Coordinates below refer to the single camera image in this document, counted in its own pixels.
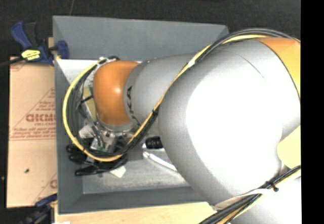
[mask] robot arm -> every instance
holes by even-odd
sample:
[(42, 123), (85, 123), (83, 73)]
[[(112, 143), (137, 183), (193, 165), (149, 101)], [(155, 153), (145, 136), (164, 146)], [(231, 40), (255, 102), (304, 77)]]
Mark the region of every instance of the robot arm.
[[(211, 205), (278, 177), (278, 143), (300, 125), (300, 43), (278, 32), (245, 30), (197, 54), (96, 64), (66, 97), (94, 70), (100, 128), (124, 135), (127, 144), (95, 153), (63, 117), (78, 148), (112, 162), (148, 134), (157, 135), (178, 171)], [(290, 214), (301, 208), (300, 189), (299, 179), (291, 181), (233, 223), (300, 223), (301, 216)]]

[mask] cardboard sheet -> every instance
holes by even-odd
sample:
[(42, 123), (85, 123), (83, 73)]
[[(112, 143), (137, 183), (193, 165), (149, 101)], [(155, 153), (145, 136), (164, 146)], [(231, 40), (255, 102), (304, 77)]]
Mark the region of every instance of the cardboard sheet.
[(54, 67), (10, 67), (7, 207), (33, 206), (57, 192)]

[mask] gray cardboard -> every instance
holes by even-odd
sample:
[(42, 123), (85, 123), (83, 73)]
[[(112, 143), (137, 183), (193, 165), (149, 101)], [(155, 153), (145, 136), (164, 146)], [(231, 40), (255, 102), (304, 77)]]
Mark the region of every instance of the gray cardboard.
[[(65, 40), (71, 59), (91, 60), (110, 55), (145, 60), (192, 53), (228, 33), (223, 25), (68, 16), (53, 17), (53, 27), (54, 42)], [(59, 213), (203, 201), (178, 173), (147, 159), (127, 163), (124, 179), (110, 173), (75, 176), (74, 171), (80, 166), (68, 159), (65, 148), (70, 140), (61, 115), (69, 86), (69, 76), (64, 72), (56, 62)]]

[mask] clamp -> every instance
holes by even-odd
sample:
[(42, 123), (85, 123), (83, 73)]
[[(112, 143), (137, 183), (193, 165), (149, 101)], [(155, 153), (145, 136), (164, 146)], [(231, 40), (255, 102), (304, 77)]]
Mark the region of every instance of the clamp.
[(37, 43), (35, 26), (36, 23), (28, 23), (24, 26), (23, 21), (19, 21), (10, 29), (14, 40), (22, 45), (22, 59), (27, 62), (46, 63), (53, 66), (54, 57), (52, 51), (58, 51), (62, 59), (69, 58), (69, 49), (67, 43), (63, 40), (58, 41), (55, 46), (50, 48), (46, 48), (44, 41)]

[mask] yellow cable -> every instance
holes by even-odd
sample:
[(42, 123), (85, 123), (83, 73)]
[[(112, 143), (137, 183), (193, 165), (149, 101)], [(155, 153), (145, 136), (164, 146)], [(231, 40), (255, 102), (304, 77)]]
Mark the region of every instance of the yellow cable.
[[(223, 42), (222, 44), (224, 43), (227, 43), (227, 42), (230, 42), (230, 41), (234, 41), (234, 40), (242, 40), (242, 39), (248, 39), (248, 38), (258, 38), (258, 37), (267, 37), (265, 35), (242, 35), (242, 36), (236, 36), (236, 37), (233, 37), (225, 42)], [(164, 99), (166, 93), (168, 92), (169, 88), (171, 87), (171, 85), (186, 71), (188, 70), (191, 66), (193, 66), (196, 62), (196, 60), (210, 47), (211, 45), (205, 47), (203, 50), (201, 50), (200, 52), (198, 52), (197, 54), (194, 55), (194, 57), (182, 68), (182, 70), (179, 72), (179, 74), (173, 79), (173, 81), (170, 83), (169, 87), (167, 88), (167, 90), (164, 92), (164, 94), (162, 95), (162, 97), (159, 99), (158, 103), (154, 106), (152, 112), (148, 115), (148, 117), (145, 119), (145, 121), (142, 123), (142, 125), (137, 129), (137, 131), (135, 132), (135, 134), (131, 137), (131, 139), (128, 141), (127, 145), (129, 143), (131, 143), (137, 136), (138, 134), (143, 130), (143, 128), (146, 126), (146, 124), (148, 123), (148, 121), (150, 120), (150, 118), (152, 117), (153, 115), (153, 111), (155, 111), (159, 105), (162, 103), (162, 100)], [(96, 159), (98, 161), (101, 161), (101, 162), (111, 162), (111, 161), (114, 161), (116, 159), (118, 159), (119, 157), (121, 157), (123, 154), (119, 154), (119, 155), (116, 155), (116, 156), (109, 156), (109, 157), (96, 157), (94, 155), (92, 155), (90, 152), (88, 152), (87, 150), (85, 150), (84, 146), (82, 146), (82, 144), (79, 143), (79, 141), (76, 139), (76, 137), (72, 134), (69, 126), (68, 126), (68, 123), (67, 123), (67, 117), (66, 117), (66, 108), (67, 108), (67, 100), (74, 88), (74, 86), (76, 85), (76, 83), (92, 68), (94, 67), (95, 65), (97, 65), (97, 63), (87, 67), (85, 70), (83, 70), (74, 80), (73, 82), (71, 83), (70, 87), (68, 88), (66, 94), (65, 94), (65, 98), (64, 98), (64, 101), (63, 101), (63, 109), (62, 109), (62, 117), (63, 117), (63, 124), (64, 124), (64, 127), (66, 129), (66, 132), (68, 134), (68, 136), (70, 137), (70, 139), (72, 140), (72, 142), (80, 149), (82, 150), (85, 154), (87, 154), (89, 157), (93, 158), (93, 159)]]

